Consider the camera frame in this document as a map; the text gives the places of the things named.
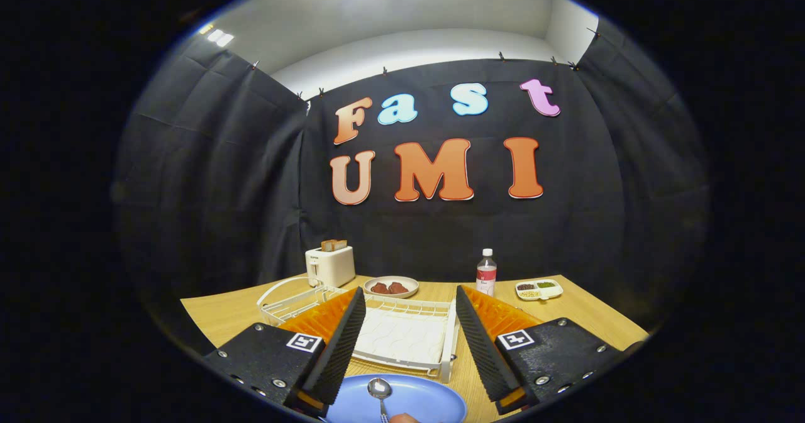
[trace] orange letter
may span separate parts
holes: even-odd
[[[472,189],[467,183],[467,150],[469,140],[450,139],[442,143],[436,160],[431,163],[425,150],[417,142],[397,145],[394,153],[400,157],[400,189],[394,194],[398,202],[414,202],[419,192],[414,189],[414,179],[430,200],[442,177],[445,185],[439,191],[442,200],[469,200]]]
[[[374,151],[361,151],[355,155],[358,165],[360,180],[357,190],[350,192],[347,189],[347,164],[350,163],[349,156],[339,156],[330,160],[330,167],[333,167],[333,197],[342,205],[357,205],[369,196],[372,188],[372,160]]]
[[[537,165],[534,150],[540,145],[528,137],[512,137],[503,142],[511,151],[511,168],[514,173],[514,184],[509,188],[509,195],[515,199],[536,199],[543,194],[543,186],[537,182]]]
[[[354,139],[357,137],[357,131],[352,128],[353,123],[356,125],[363,124],[363,110],[372,107],[371,97],[365,97],[360,101],[353,102],[348,106],[344,106],[336,111],[338,117],[338,135],[333,140],[335,145]]]

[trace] dish rack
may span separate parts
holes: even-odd
[[[319,285],[271,304],[257,302],[265,323],[279,326],[302,312],[344,294],[345,289]],[[353,357],[398,368],[425,371],[441,383],[450,382],[459,321],[452,302],[397,299],[364,294],[366,316]]]

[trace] table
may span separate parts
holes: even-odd
[[[351,282],[340,286],[340,288],[350,290],[363,285],[366,280],[371,278],[373,277],[356,276]],[[621,350],[626,349],[632,343],[646,339],[648,336],[647,332],[640,326],[620,314],[620,312],[615,311],[609,305],[601,302],[589,292],[584,291],[583,288],[571,282],[571,280],[567,280],[567,278],[560,275],[535,278],[556,280],[564,289],[564,293],[550,300],[531,300],[531,302],[526,302],[525,300],[520,300],[514,291],[515,283],[523,280],[509,280],[508,282],[495,284],[495,298],[529,312],[529,314],[543,321],[551,321],[558,317],[570,318],[584,329],[604,340],[604,342]],[[182,299],[182,304],[198,328],[218,348],[250,324],[264,322],[256,302],[275,283],[265,283],[265,285],[212,296]],[[455,287],[457,285],[474,287],[475,283],[420,282],[419,291],[411,298],[415,300],[432,300],[432,302],[451,302],[455,298]],[[311,287],[308,285],[307,280],[291,280],[291,282],[274,289],[265,302],[276,302],[309,289]],[[480,376],[477,369],[475,369],[475,363],[472,360],[463,331],[460,331],[458,335],[455,355],[457,355],[457,359],[453,361],[452,377],[450,383],[446,383],[446,386],[454,389],[466,401],[467,421],[500,420],[503,417],[507,417],[507,415],[519,412],[514,411],[506,415],[497,414],[494,403],[489,402],[489,397],[487,397],[483,384],[480,382]],[[346,375],[371,373],[417,375],[434,380],[427,377],[424,371],[393,368],[393,366],[383,366],[354,358],[350,361]]]

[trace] bottle label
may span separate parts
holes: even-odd
[[[495,280],[495,278],[497,278],[497,269],[491,271],[481,271],[480,269],[477,269],[477,271],[478,274],[475,276],[475,279],[477,280],[485,280],[486,282],[486,280]]]
[[[483,294],[494,297],[495,280],[475,280],[475,289],[483,292]]]

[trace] black backdrop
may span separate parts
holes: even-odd
[[[305,271],[303,253],[348,239],[356,272],[471,282],[483,248],[500,280],[564,274],[647,329],[684,282],[707,219],[699,137],[676,90],[606,19],[578,70],[534,60],[460,60],[379,74],[308,104],[241,57],[190,39],[138,100],[112,185],[121,245],[155,300],[245,288]],[[538,79],[561,108],[547,117],[520,84]],[[452,110],[454,85],[480,82],[489,108]],[[417,117],[377,122],[380,103],[414,96]],[[335,112],[373,106],[357,137],[334,145]],[[503,141],[530,137],[544,194],[513,199]],[[394,147],[435,159],[471,142],[474,198],[397,202]],[[356,206],[331,193],[330,160],[375,151],[371,192]],[[347,185],[358,185],[357,162]]]

